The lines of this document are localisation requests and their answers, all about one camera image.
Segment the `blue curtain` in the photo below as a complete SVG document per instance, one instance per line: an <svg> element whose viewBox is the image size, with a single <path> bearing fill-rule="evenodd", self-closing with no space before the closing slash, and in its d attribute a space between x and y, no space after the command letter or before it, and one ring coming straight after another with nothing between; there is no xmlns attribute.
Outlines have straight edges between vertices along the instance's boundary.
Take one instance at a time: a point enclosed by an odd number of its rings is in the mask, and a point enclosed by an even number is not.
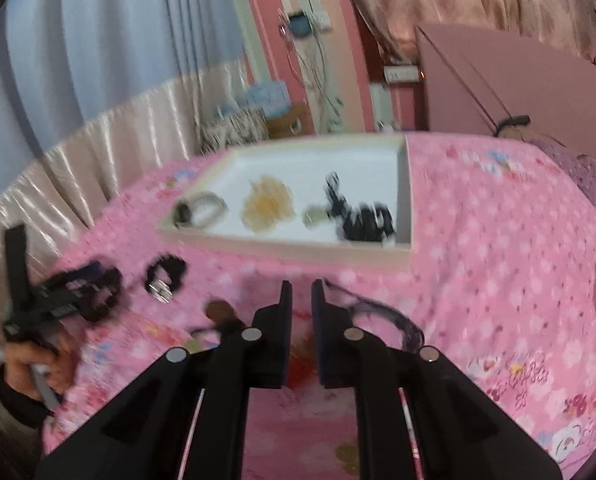
<svg viewBox="0 0 596 480"><path fill-rule="evenodd" d="M236 60L232 0L7 0L0 11L0 193L102 112Z"/></svg>

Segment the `black hair tie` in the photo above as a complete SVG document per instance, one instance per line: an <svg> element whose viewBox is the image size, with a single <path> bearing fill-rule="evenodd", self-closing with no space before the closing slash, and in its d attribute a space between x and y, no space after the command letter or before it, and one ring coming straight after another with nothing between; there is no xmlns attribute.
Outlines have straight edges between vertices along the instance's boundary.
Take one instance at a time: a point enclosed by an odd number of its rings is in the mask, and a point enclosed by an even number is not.
<svg viewBox="0 0 596 480"><path fill-rule="evenodd" d="M156 278L158 268L161 268L167 273L169 283ZM182 276L186 270L187 263L182 258L173 256L172 254L165 254L147 267L144 288L158 301L169 303L174 293L182 286Z"/></svg>

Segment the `person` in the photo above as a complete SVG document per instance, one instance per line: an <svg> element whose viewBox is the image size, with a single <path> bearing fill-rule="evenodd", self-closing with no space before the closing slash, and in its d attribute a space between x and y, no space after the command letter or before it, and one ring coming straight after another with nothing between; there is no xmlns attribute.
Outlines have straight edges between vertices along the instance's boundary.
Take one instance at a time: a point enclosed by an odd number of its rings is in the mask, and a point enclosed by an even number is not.
<svg viewBox="0 0 596 480"><path fill-rule="evenodd" d="M221 339L245 328L224 300L209 301L205 314ZM76 343L62 328L55 351L31 342L6 343L0 367L0 479L33 478L42 456L41 428L52 412L41 400L32 365L47 367L47 385L62 396L73 386L78 360Z"/></svg>

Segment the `person's arm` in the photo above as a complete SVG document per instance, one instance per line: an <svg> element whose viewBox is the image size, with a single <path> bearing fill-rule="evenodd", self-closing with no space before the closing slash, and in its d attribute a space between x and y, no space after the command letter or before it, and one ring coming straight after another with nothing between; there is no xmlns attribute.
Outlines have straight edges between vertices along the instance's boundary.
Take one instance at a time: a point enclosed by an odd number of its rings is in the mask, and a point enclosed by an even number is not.
<svg viewBox="0 0 596 480"><path fill-rule="evenodd" d="M46 365L47 384L63 394L73 383L75 353L66 332L56 352L33 343L7 344L0 368L0 447L24 472L32 474L41 457L40 428L51 412L41 401L31 375L33 364Z"/></svg>

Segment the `human hand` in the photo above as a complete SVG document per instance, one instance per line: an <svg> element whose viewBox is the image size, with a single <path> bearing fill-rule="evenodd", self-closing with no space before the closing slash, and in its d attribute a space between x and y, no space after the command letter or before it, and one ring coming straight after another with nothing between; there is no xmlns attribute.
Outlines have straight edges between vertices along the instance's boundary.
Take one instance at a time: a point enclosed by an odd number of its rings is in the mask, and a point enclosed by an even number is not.
<svg viewBox="0 0 596 480"><path fill-rule="evenodd" d="M5 345L5 382L17 392L34 400L42 395L36 388L31 365L45 365L47 385L59 394L73 385L78 355L72 337L65 330L57 335L56 352L31 342Z"/></svg>

